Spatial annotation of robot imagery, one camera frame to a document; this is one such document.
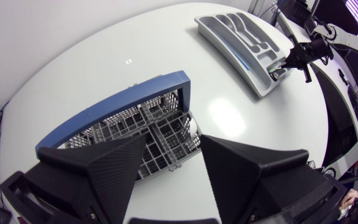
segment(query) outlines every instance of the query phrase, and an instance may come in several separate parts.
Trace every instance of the gray cutlery tray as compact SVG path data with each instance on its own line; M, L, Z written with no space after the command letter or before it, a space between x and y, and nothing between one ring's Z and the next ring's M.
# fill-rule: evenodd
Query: gray cutlery tray
M262 98L291 71L274 81L269 70L286 59L284 52L257 24L241 12L196 17L198 32L209 40Z

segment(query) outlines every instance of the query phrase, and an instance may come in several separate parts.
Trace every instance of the blue handle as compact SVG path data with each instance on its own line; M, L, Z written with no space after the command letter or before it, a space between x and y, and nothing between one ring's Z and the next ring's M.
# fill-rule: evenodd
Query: blue handle
M179 106L184 112L190 106L190 79L184 71L152 78L110 96L79 112L44 137L35 147L58 147L72 136L116 113L141 104L165 93L178 90Z

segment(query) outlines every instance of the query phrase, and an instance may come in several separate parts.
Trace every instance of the black box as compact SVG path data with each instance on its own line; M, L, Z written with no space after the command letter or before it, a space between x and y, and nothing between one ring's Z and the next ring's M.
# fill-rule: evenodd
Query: black box
M308 5L299 0L283 0L279 8L285 17L301 27L303 27L303 24L305 24L305 21L311 14Z

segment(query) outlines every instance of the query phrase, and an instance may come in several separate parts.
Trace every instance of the round table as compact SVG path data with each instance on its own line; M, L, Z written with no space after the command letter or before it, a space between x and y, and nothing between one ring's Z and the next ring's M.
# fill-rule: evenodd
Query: round table
M268 149L306 149L309 160L320 166L328 119L311 69L313 82L305 83L303 72L294 70L260 99L198 33L196 16L234 11L240 10L208 3L158 9L108 27L50 62L6 108L1 182L17 170L25 172L34 166L35 145L64 121L135 83L178 70L191 80L190 111L203 134ZM289 54L293 45L283 34L247 15ZM131 217L219 219L202 153L174 172L135 186L125 222Z

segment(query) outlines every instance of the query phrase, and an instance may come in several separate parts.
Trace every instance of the dish rack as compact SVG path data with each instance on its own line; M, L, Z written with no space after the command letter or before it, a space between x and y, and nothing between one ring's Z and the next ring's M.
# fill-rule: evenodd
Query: dish rack
M179 108L173 91L110 116L74 135L65 142L76 148L144 134L146 147L136 182L159 172L174 171L181 163L200 151L200 135L191 136L188 111Z
M122 96L134 97L123 102L125 106L119 106L117 101ZM65 148L83 147L144 134L145 152L136 177L136 183L139 183L164 171L174 171L200 152L201 131L192 127L196 123L192 122L194 118L188 111L189 100L190 79L184 72L159 76L80 112L46 136L36 150L45 146L57 147L61 143ZM106 114L98 110L105 106L112 112ZM65 136L58 138L62 132Z

